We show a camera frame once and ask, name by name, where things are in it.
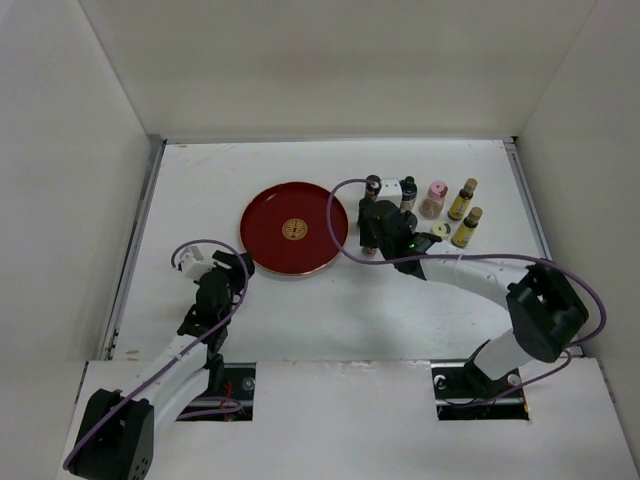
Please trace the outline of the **small black-cap spice bottle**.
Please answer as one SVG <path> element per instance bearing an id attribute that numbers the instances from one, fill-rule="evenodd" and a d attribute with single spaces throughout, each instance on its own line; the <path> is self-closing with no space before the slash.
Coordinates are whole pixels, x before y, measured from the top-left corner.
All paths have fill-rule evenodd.
<path id="1" fill-rule="evenodd" d="M 377 175 L 369 175 L 366 177 L 366 185 L 364 189 L 364 197 L 376 202 L 382 188 L 381 178 Z"/>
<path id="2" fill-rule="evenodd" d="M 362 253 L 365 257 L 373 257 L 377 253 L 377 249 L 375 247 L 362 247 Z"/>

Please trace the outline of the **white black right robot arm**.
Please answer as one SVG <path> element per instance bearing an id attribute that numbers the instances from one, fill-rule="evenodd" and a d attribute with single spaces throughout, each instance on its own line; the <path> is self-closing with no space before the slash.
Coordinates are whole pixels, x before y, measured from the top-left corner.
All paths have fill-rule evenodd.
<path id="1" fill-rule="evenodd" d="M 518 368 L 533 360 L 555 362 L 588 319 L 572 285 L 549 262 L 467 260 L 437 235 L 416 231 L 408 213 L 388 200 L 361 199 L 358 227 L 361 245 L 378 249 L 399 272 L 476 294 L 509 314 L 505 333 L 481 344 L 462 366 L 435 375 L 441 399 L 507 395 Z"/>

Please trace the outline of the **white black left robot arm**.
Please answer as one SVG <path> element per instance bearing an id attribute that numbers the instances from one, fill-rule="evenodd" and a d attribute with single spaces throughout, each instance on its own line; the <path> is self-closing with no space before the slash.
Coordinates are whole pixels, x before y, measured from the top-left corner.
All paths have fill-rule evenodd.
<path id="1" fill-rule="evenodd" d="M 219 354 L 233 314 L 255 272 L 248 253 L 221 245 L 209 261 L 196 261 L 189 245 L 172 264 L 197 286 L 194 304 L 161 354 L 124 386 L 96 390 L 88 399 L 63 468 L 81 479 L 143 479 L 157 437 L 197 396 L 224 387 Z"/>

